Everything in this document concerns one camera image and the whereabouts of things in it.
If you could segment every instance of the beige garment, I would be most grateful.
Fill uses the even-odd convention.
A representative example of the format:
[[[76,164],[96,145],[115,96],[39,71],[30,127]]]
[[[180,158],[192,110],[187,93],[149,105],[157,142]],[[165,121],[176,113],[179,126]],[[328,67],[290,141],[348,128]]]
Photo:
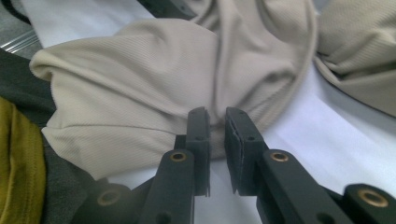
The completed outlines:
[[[198,106],[221,157],[227,106],[261,131],[281,113],[315,51],[311,2],[188,2],[192,21],[137,21],[37,53],[31,68],[51,82],[57,106],[43,133],[61,157],[94,178],[156,165]]]
[[[319,18],[316,63],[333,85],[396,116],[396,1],[332,0]]]

